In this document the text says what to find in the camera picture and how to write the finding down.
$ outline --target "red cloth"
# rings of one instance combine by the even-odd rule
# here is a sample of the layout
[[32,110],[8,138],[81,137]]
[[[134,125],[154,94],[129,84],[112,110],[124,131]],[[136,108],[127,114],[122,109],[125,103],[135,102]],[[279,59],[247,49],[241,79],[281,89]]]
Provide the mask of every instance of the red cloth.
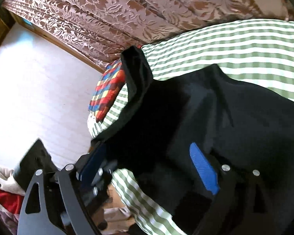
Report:
[[19,214],[24,196],[0,190],[0,205],[12,214]]

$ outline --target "striped fabric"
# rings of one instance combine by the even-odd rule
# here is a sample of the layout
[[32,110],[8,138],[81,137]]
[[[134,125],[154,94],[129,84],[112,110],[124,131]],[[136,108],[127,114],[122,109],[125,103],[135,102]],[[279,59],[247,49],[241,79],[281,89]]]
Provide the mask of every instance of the striped fabric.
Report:
[[[294,22],[235,21],[148,44],[142,50],[156,80],[217,63],[230,78],[261,85],[294,101]],[[125,84],[102,123],[89,115],[93,137],[118,119],[127,96]],[[171,216],[140,190],[131,172],[116,171],[113,185],[147,234],[184,234],[171,222]]]

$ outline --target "floral curtain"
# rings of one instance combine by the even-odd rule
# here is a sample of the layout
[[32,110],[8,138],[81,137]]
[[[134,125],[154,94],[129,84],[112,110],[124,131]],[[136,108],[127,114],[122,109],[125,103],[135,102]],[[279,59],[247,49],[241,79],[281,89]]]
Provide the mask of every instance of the floral curtain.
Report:
[[102,68],[131,45],[267,17],[255,0],[5,0],[3,6]]

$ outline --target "colorful checkered cushion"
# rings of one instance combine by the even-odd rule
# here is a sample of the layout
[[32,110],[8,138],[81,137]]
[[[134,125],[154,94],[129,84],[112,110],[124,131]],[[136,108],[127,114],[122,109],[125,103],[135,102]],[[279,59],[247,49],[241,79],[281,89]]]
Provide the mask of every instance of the colorful checkered cushion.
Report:
[[108,64],[92,96],[89,111],[96,116],[96,122],[103,121],[124,84],[125,73],[120,58]]

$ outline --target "metal bolt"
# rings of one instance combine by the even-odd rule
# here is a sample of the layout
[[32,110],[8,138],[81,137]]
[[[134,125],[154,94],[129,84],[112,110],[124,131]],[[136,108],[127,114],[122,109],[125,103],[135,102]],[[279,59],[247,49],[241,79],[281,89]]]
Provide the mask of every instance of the metal bolt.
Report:
[[97,189],[96,187],[94,187],[92,191],[94,192],[94,196],[97,196],[97,194],[98,194],[98,189]]
[[231,167],[226,164],[222,165],[221,168],[223,171],[229,171],[231,169]]
[[70,171],[70,170],[74,169],[74,165],[73,164],[68,164],[68,165],[65,166],[65,169],[67,171]]
[[35,174],[36,174],[36,176],[41,175],[41,174],[42,174],[42,169],[38,169],[38,170],[36,170]]
[[102,168],[99,168],[99,169],[98,169],[98,174],[99,174],[99,176],[101,176],[101,175],[103,174],[103,170],[102,170]]
[[256,177],[258,177],[258,176],[260,175],[260,172],[259,172],[259,170],[254,169],[254,170],[253,170],[253,174],[254,174]]

